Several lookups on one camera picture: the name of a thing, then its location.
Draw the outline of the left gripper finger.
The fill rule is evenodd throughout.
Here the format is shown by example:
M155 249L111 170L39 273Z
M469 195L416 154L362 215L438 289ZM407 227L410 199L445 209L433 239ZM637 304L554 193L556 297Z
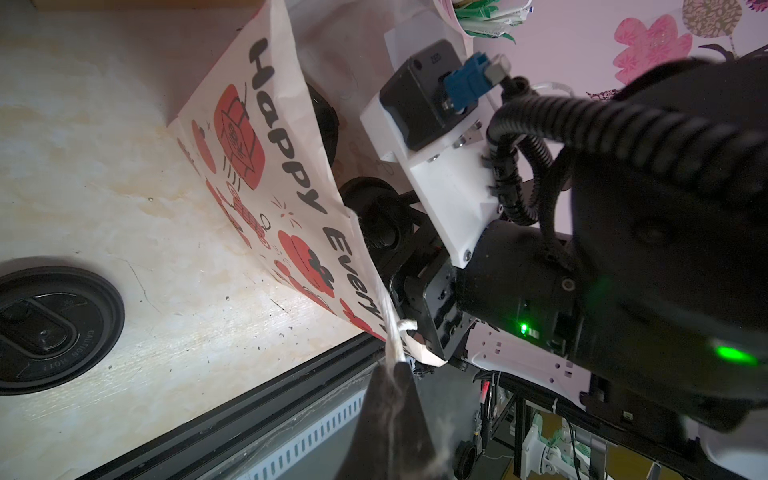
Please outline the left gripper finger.
M338 479L448 479L405 362L372 373L350 448Z

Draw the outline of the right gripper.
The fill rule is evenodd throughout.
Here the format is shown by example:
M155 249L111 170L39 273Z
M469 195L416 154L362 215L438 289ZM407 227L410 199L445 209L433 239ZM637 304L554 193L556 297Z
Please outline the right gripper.
M473 321L460 310L458 269L428 216L383 208L373 221L371 257L400 318L417 324L408 337L450 362Z

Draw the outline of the white red paper bag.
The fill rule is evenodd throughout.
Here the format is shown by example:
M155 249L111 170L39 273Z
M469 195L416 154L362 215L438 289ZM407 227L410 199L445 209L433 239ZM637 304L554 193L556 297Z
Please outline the white red paper bag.
M170 123L215 202L271 275L331 314L386 338L390 301L337 181L386 174L357 121L388 69L395 1L267 1ZM307 88L336 110L332 167Z

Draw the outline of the black cup lid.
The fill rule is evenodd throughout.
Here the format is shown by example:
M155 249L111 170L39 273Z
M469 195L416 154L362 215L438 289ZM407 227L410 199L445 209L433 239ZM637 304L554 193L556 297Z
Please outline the black cup lid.
M339 141L339 118L336 110L311 84L307 83L307 88L312 101L328 164L332 167L336 159Z
M358 177L340 189L343 203L358 217L369 251L395 251L411 239L413 223L397 191L382 179Z

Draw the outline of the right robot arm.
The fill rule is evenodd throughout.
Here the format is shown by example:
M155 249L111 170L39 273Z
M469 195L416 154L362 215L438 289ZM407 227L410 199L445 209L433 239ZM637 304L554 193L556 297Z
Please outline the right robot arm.
M767 54L674 60L606 100L437 42L362 115L411 190L344 191L444 360L686 479L767 475Z

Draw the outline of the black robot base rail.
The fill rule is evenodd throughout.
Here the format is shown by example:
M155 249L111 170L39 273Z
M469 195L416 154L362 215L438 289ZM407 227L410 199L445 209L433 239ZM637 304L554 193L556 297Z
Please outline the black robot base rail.
M84 474L84 479L193 479L372 365L384 343L366 333Z

